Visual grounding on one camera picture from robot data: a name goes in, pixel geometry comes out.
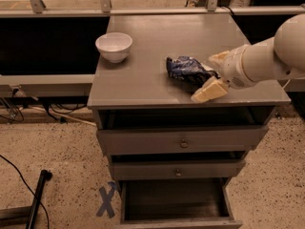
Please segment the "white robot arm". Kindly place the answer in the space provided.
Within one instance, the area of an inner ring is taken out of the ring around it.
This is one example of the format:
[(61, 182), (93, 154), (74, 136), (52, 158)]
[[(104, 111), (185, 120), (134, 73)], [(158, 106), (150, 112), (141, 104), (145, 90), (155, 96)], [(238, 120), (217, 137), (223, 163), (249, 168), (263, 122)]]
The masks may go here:
[(209, 78), (191, 97), (204, 103), (266, 80), (290, 80), (305, 75), (305, 14), (285, 21), (274, 37), (214, 54), (209, 61), (220, 78)]

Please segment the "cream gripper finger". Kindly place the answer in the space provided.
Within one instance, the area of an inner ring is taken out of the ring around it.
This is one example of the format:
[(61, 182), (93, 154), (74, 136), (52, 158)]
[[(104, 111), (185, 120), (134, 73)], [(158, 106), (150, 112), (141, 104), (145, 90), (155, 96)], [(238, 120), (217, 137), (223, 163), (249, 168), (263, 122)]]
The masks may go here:
[(209, 57), (209, 62), (213, 65), (214, 68), (222, 67), (225, 61), (226, 56), (229, 54), (229, 51), (220, 52)]
[(229, 86), (221, 79), (212, 76), (191, 97), (195, 103), (203, 103), (222, 97), (228, 93)]

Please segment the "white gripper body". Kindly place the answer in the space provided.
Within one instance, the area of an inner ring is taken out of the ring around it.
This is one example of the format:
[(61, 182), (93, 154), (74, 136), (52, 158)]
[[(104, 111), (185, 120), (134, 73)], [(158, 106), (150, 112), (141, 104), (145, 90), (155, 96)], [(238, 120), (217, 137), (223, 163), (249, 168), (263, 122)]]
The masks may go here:
[(224, 58), (221, 66), (221, 75), (227, 81), (229, 86), (234, 89), (250, 88), (256, 85), (248, 75), (246, 75), (243, 67), (243, 54), (250, 45), (246, 44), (231, 50)]

